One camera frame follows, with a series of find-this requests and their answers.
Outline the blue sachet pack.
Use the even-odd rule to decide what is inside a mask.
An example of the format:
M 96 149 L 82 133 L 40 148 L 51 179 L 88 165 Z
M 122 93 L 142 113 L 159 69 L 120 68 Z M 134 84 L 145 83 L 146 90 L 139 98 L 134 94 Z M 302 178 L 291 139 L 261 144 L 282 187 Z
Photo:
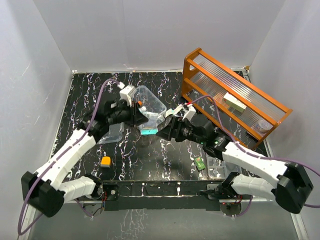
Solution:
M 157 127 L 142 127 L 140 129 L 140 134 L 142 136 L 149 136 L 149 135 L 156 135 L 158 132 L 158 128 Z

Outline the clear plastic storage box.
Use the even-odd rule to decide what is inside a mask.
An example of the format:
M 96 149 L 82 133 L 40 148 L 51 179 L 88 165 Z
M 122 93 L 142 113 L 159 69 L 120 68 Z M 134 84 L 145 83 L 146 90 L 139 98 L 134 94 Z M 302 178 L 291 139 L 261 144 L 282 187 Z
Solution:
M 142 102 L 142 107 L 146 107 L 146 112 L 141 112 L 148 118 L 148 122 L 140 125 L 139 130 L 143 127 L 155 128 L 165 121 L 167 107 L 159 100 L 145 85 L 135 88 L 132 99 Z

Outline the small green packet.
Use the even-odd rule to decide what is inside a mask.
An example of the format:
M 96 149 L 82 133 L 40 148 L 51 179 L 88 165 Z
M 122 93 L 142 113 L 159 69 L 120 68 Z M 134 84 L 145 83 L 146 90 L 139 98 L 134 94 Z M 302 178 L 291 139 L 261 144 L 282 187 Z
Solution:
M 198 171 L 202 171 L 206 168 L 204 160 L 201 157 L 197 157 L 193 160 Z

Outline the clear compartment tray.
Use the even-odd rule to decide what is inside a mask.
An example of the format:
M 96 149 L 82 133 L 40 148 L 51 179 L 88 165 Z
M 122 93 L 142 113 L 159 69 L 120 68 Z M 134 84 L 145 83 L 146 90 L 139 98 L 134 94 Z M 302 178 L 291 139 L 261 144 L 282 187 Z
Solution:
M 207 173 L 208 177 L 212 180 L 224 180 L 227 178 L 227 167 L 224 161 L 207 155 Z

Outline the white medicine carton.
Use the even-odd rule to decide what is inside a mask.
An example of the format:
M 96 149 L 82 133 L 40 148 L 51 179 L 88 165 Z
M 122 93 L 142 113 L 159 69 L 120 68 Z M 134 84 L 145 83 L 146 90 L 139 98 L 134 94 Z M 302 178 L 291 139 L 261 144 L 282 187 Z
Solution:
M 233 95 L 231 95 L 230 93 L 226 93 L 222 100 L 231 108 L 239 111 L 240 113 L 243 113 L 247 106 L 242 103 L 241 101 L 239 101 L 236 97 L 234 97 Z

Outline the white bottle green label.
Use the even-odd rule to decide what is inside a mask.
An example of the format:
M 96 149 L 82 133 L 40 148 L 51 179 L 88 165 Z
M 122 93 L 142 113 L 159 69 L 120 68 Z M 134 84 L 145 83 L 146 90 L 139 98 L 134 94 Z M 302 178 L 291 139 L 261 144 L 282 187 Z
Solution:
M 147 111 L 147 108 L 145 106 L 142 106 L 139 110 L 140 112 L 144 113 Z

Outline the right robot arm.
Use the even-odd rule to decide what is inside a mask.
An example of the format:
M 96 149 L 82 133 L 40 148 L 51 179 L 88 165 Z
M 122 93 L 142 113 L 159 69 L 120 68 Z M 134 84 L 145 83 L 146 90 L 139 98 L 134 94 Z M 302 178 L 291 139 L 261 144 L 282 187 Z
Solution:
M 201 144 L 207 155 L 255 175 L 231 172 L 220 186 L 211 191 L 213 195 L 230 199 L 237 195 L 262 197 L 275 201 L 290 213 L 298 214 L 314 188 L 303 165 L 271 159 L 239 145 L 204 115 L 196 115 L 192 120 L 174 116 L 168 123 L 158 126 L 156 135 L 166 141 L 189 140 Z

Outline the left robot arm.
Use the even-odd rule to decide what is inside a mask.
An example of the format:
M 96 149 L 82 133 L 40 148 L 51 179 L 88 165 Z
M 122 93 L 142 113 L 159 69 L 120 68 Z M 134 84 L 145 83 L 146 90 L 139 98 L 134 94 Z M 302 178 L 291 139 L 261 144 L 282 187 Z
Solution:
M 24 204 L 29 204 L 47 217 L 53 217 L 63 204 L 87 196 L 93 200 L 103 195 L 102 182 L 87 174 L 64 182 L 65 177 L 82 156 L 109 132 L 111 125 L 125 123 L 137 127 L 148 122 L 140 109 L 141 101 L 106 101 L 84 116 L 60 150 L 34 173 L 27 171 L 21 178 Z

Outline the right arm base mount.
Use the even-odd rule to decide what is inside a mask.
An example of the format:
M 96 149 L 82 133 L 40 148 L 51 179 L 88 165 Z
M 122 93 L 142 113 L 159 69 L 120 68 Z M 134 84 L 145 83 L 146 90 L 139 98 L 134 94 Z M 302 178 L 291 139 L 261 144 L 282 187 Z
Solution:
M 216 197 L 218 199 L 226 199 L 236 197 L 235 204 L 240 203 L 243 199 L 241 194 L 238 194 L 233 188 L 232 184 L 235 182 L 236 177 L 240 176 L 238 172 L 231 172 L 229 176 L 218 186 L 213 189 L 201 190 L 198 194 L 209 198 Z

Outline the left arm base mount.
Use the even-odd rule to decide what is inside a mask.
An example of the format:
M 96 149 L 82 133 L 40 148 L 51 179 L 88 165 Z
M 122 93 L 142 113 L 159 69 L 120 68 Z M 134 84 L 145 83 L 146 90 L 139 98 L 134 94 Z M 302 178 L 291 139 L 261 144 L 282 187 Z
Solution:
M 80 178 L 87 181 L 92 185 L 92 190 L 85 191 L 84 196 L 90 200 L 101 200 L 103 203 L 106 201 L 117 201 L 119 199 L 119 187 L 117 185 L 104 186 L 103 181 L 94 175 L 86 174 Z

